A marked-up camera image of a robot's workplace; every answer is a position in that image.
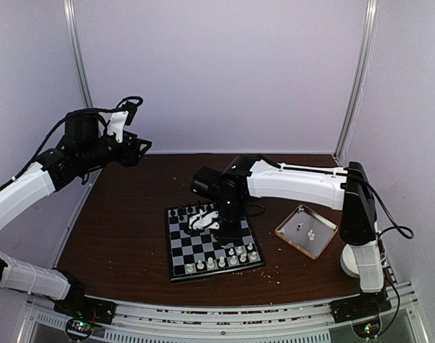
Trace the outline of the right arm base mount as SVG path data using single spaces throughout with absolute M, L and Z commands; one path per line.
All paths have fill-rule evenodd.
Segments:
M 381 314 L 392 308 L 389 300 L 378 301 L 351 297 L 330 303 L 336 324 L 350 322 L 353 333 L 360 339 L 374 339 L 382 331 Z

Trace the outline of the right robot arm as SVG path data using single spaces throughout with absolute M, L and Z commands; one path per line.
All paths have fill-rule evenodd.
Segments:
M 192 177 L 191 191 L 213 202 L 214 210 L 195 215 L 189 228 L 215 226 L 217 237 L 230 242 L 239 237 L 240 221 L 252 199 L 282 199 L 338 213 L 339 236 L 354 255 L 363 293 L 355 299 L 355 310 L 367 316 L 381 305 L 385 280 L 375 195 L 360 163 L 352 162 L 347 167 L 300 166 L 261 154 L 244 154 L 221 171 L 200 168 Z

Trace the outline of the white piece passed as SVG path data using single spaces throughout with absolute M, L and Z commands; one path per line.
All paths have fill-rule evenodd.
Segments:
M 204 264 L 202 263 L 201 260 L 199 260 L 199 261 L 197 262 L 196 268 L 197 268 L 198 270 L 202 270 L 202 269 L 204 268 Z

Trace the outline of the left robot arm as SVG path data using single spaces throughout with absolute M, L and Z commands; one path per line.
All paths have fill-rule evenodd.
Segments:
M 83 109 L 68 113 L 59 126 L 64 135 L 47 149 L 43 144 L 26 166 L 0 187 L 0 234 L 33 206 L 75 179 L 111 163 L 136 166 L 151 142 L 126 130 L 136 115 L 131 104 L 117 109 Z M 72 277 L 10 257 L 0 250 L 0 288 L 62 301 L 75 317 L 91 311 L 91 301 Z

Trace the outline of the white chess piece tall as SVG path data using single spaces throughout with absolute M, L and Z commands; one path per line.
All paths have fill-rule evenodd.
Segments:
M 224 256 L 219 257 L 218 265 L 221 268 L 224 268 L 226 266 L 226 258 Z

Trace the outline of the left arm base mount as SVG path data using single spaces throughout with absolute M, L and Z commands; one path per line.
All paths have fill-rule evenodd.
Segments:
M 116 312 L 116 304 L 111 301 L 84 297 L 84 303 L 72 307 L 71 302 L 65 300 L 51 300 L 54 311 L 69 317 L 64 332 L 73 342 L 88 339 L 96 329 L 110 325 Z

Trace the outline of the white corner rook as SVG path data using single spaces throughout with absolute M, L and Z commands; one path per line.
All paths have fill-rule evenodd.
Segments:
M 195 272 L 195 264 L 186 265 L 186 273 L 191 274 Z

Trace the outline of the metal wooden tray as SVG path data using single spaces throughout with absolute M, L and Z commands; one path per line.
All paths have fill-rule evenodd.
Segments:
M 301 230 L 296 229 L 296 225 L 299 223 L 303 224 Z M 316 260 L 337 234 L 338 229 L 337 224 L 329 221 L 305 204 L 300 204 L 275 228 L 274 233 L 278 238 L 308 258 Z M 307 236 L 309 230 L 315 233 L 314 241 L 311 241 Z

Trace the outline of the black white chessboard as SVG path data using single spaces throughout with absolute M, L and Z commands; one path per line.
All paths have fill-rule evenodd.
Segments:
M 166 251 L 169 263 L 169 279 L 171 282 L 185 282 L 192 279 L 200 279 L 224 274 L 229 272 L 242 272 L 247 269 L 255 269 L 266 265 L 266 260 L 262 253 L 256 234 L 252 229 L 251 222 L 247 218 L 241 220 L 242 241 L 238 244 L 227 244 L 221 246 L 210 229 L 204 231 L 188 230 L 189 218 L 200 211 L 213 209 L 213 204 L 194 204 L 186 207 L 172 207 L 164 210 L 164 221 L 166 231 Z M 254 249 L 249 251 L 247 246 L 252 243 Z M 242 247 L 241 254 L 236 253 L 236 248 Z M 229 250 L 234 250 L 238 262 L 236 265 L 230 265 Z M 257 259 L 251 261 L 250 253 L 256 252 Z M 240 262 L 239 257 L 246 254 L 245 262 Z M 226 266 L 219 267 L 219 257 L 226 258 Z M 215 262 L 215 268 L 208 270 L 206 260 L 212 257 Z M 196 268 L 197 262 L 201 260 L 204 264 L 202 270 Z M 195 264 L 195 272 L 186 273 L 186 265 Z

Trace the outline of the white bishop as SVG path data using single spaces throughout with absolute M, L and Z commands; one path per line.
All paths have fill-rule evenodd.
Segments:
M 208 270 L 212 270 L 212 269 L 215 268 L 215 262 L 214 262 L 214 259 L 213 259 L 212 257 L 209 257 L 209 258 L 206 260 L 206 268 L 207 268 Z

